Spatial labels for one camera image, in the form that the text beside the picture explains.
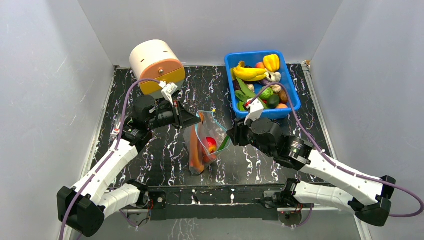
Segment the red tomato toy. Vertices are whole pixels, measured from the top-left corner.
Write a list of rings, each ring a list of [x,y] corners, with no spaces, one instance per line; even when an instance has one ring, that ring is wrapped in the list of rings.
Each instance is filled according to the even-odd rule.
[[[206,145],[209,154],[213,154],[217,151],[217,142],[213,137],[206,137]]]

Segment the clear zip top bag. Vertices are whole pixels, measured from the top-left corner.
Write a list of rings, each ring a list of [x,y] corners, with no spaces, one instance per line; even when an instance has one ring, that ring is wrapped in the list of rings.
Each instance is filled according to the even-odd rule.
[[[219,146],[223,142],[224,138],[227,136],[227,129],[215,119],[214,111],[199,110],[196,113],[196,116],[200,117],[202,120],[201,123],[196,124],[195,130],[196,130],[196,134],[198,138],[199,157],[201,158],[201,162],[204,165],[204,171],[205,171],[205,169],[208,166],[210,166],[212,163],[214,163],[217,160],[217,158],[224,152],[224,150],[229,147],[230,140],[228,141],[224,150],[217,151]],[[187,151],[188,151],[189,160],[190,160],[189,143],[190,143],[190,132],[191,132],[190,128],[191,126],[185,129],[183,133],[185,146],[187,147]],[[217,150],[215,153],[208,152],[206,137],[213,137],[216,140]]]

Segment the green bean pod toy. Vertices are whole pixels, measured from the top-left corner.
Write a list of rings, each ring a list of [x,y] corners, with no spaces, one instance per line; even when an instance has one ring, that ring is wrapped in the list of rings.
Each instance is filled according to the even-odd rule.
[[[222,141],[222,143],[220,144],[219,148],[217,149],[217,152],[220,152],[220,151],[222,151],[222,150],[224,150],[224,149],[225,149],[225,147],[226,147],[226,145],[227,145],[227,143],[228,143],[229,139],[230,139],[230,136],[229,136],[229,135],[227,135],[227,136],[223,139],[223,141]]]

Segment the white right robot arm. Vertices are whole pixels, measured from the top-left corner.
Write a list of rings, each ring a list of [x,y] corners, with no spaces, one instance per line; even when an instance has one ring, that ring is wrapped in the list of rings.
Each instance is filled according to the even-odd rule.
[[[359,220],[383,227],[390,215],[394,188],[378,177],[361,178],[361,172],[320,154],[313,145],[294,135],[284,135],[268,118],[237,119],[227,132],[235,146],[251,145],[282,167],[314,175],[327,183],[312,184],[290,178],[281,192],[266,191],[260,200],[268,208],[322,205],[354,214]]]

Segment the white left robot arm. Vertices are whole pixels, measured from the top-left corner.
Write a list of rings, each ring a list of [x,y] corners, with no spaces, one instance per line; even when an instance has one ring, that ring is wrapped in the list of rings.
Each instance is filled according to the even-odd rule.
[[[153,138],[153,130],[174,126],[177,130],[201,122],[179,101],[156,100],[150,95],[136,99],[130,113],[122,113],[119,133],[101,160],[72,187],[63,186],[56,195],[58,219],[89,238],[99,231],[104,220],[123,208],[144,208],[149,203],[149,188],[136,180],[107,192],[121,170],[135,159]]]

